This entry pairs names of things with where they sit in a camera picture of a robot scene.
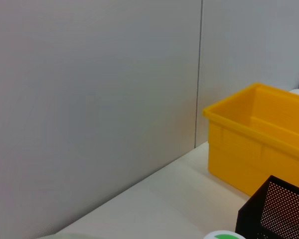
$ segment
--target mesh basket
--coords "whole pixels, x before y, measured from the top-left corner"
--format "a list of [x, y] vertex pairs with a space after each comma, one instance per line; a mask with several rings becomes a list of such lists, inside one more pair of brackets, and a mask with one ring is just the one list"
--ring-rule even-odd
[[270, 176], [239, 210], [236, 233], [246, 239], [299, 239], [299, 188]]

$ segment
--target white wall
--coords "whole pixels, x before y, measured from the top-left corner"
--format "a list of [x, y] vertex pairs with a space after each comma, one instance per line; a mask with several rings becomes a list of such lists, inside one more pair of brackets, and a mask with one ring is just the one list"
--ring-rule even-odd
[[203, 0], [196, 145], [201, 110], [250, 85], [299, 86], [299, 0]]
[[0, 239], [55, 232], [194, 148], [200, 0], [0, 0]]

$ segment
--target black mesh container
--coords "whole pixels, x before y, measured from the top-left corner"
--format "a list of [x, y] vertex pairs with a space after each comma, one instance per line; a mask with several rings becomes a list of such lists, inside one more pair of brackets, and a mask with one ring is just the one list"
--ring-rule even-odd
[[270, 176], [239, 210], [235, 232], [246, 239], [299, 239], [299, 188]]

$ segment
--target white table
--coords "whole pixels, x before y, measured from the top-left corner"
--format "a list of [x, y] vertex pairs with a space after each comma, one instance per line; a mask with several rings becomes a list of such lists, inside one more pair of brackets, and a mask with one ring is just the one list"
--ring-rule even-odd
[[202, 239], [235, 230], [248, 196], [207, 170], [205, 143], [63, 229], [103, 239]]

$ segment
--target yellow plastic bin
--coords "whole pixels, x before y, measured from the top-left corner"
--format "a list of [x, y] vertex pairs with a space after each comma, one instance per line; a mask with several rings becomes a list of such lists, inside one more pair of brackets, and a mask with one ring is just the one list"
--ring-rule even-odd
[[209, 106], [208, 169], [253, 195], [274, 175], [299, 187], [299, 96], [250, 87]]

